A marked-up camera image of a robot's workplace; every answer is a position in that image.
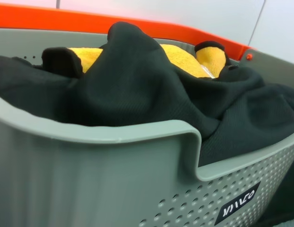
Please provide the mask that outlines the yellow plush towel black trim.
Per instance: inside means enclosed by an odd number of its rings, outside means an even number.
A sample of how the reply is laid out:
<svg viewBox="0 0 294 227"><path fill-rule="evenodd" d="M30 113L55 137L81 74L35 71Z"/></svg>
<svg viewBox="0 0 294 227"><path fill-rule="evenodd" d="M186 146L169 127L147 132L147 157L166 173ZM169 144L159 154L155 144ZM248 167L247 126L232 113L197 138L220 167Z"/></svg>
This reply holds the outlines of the yellow plush towel black trim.
<svg viewBox="0 0 294 227"><path fill-rule="evenodd" d="M42 53L42 69L78 79L99 58L104 47L47 48ZM172 64L196 78L217 78L224 68L232 65L224 46L218 42L199 43L194 48L195 55L173 44L161 44L161 47Z"/></svg>

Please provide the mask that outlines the grey perforated plastic storage box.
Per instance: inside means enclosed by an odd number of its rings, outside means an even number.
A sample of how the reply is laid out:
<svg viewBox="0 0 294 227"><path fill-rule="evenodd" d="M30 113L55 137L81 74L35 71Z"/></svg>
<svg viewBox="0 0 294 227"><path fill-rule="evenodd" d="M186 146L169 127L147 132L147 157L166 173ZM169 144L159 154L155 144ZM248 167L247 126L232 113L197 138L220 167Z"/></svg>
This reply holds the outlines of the grey perforated plastic storage box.
<svg viewBox="0 0 294 227"><path fill-rule="evenodd" d="M252 227L294 162L294 134L198 166L183 121L85 127L0 98L0 227Z"/></svg>

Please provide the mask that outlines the black cloth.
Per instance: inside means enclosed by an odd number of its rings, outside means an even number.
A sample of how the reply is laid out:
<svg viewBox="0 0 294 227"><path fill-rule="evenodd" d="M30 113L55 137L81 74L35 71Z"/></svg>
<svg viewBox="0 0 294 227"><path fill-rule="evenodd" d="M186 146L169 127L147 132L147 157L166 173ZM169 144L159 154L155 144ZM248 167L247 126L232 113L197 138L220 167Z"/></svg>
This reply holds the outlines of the black cloth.
<svg viewBox="0 0 294 227"><path fill-rule="evenodd" d="M78 79L0 54L0 98L32 115L84 126L185 121L201 134L202 166L294 133L294 89L267 83L249 67L232 64L217 78L196 78L125 22L110 27L104 46Z"/></svg>

